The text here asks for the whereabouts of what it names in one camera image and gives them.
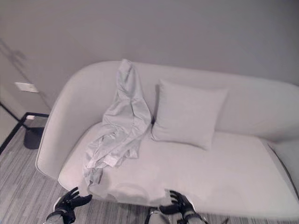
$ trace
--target light switch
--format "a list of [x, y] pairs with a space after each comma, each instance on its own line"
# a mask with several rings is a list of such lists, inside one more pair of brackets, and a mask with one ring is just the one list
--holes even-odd
[[31, 83], [14, 83], [21, 91], [38, 92], [37, 88]]

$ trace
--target floor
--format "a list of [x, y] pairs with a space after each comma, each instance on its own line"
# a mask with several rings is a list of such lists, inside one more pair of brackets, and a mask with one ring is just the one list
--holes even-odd
[[[30, 126], [42, 126], [34, 120]], [[37, 150], [23, 146], [21, 128], [0, 155], [0, 224], [42, 224], [57, 198], [66, 193], [56, 181], [35, 168]], [[76, 208], [76, 224], [143, 224], [148, 208], [92, 200]], [[225, 216], [203, 214], [210, 224], [221, 224]], [[230, 217], [229, 224], [299, 224], [299, 221], [274, 221]]]

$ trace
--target black metal frame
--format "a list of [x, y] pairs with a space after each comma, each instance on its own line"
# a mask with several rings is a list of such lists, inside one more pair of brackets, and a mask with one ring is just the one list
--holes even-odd
[[7, 136], [7, 138], [4, 140], [4, 142], [2, 143], [2, 145], [0, 146], [0, 154], [4, 151], [5, 147], [9, 144], [10, 140], [14, 137], [14, 135], [17, 133], [17, 131], [20, 129], [21, 126], [23, 126], [24, 128], [26, 128], [27, 130], [29, 130], [29, 127], [26, 126], [24, 124], [24, 122], [26, 121], [26, 117], [28, 115], [33, 115], [33, 116], [37, 116], [37, 117], [44, 117], [47, 118], [49, 117], [48, 114], [44, 114], [44, 113], [33, 113], [33, 112], [26, 112], [23, 117], [21, 119], [18, 119], [7, 107], [5, 107], [1, 102], [0, 102], [0, 106], [3, 107], [3, 109], [5, 111], [7, 111], [14, 119], [16, 119], [18, 121], [18, 124], [16, 124], [16, 126], [13, 128], [13, 130], [11, 131], [11, 133]]

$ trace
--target throw pillow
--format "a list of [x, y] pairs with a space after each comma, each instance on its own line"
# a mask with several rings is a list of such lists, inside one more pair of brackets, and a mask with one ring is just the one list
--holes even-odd
[[199, 89], [160, 80], [153, 139], [186, 143], [209, 150], [227, 92], [226, 89]]

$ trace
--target sofa cushion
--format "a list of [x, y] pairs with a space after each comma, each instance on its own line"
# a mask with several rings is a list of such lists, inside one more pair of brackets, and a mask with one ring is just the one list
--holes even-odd
[[160, 80], [153, 138], [209, 150], [226, 89], [200, 89]]
[[198, 212], [236, 216], [295, 218], [299, 202], [281, 165], [259, 138], [215, 132], [212, 149], [144, 137], [138, 159], [126, 159], [118, 168], [106, 168], [99, 186], [87, 189], [82, 176], [86, 145], [94, 138], [91, 127], [78, 141], [59, 175], [70, 190], [82, 195], [148, 206], [170, 203], [165, 189], [186, 194]]

